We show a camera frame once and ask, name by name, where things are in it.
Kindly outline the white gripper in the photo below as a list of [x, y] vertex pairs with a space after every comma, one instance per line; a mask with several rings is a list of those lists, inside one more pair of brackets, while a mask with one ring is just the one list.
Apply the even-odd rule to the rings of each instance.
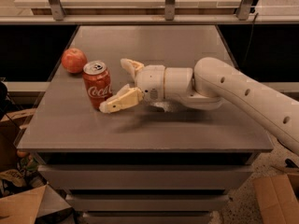
[[121, 59], [121, 67], [135, 80], [136, 87], [123, 86], [115, 95], [100, 104], [102, 113], [114, 113], [146, 102], [177, 101], [192, 95], [191, 68], [172, 68], [148, 65], [130, 59]]

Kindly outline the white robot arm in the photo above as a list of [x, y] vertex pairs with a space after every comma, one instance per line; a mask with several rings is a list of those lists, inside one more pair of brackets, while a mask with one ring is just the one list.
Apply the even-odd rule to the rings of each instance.
[[212, 110], [227, 100], [299, 154], [299, 102], [246, 76], [219, 59], [205, 57], [193, 68], [144, 65], [122, 59], [121, 67], [135, 82], [125, 85], [99, 105], [103, 113], [118, 112], [147, 102], [176, 102], [189, 108]]

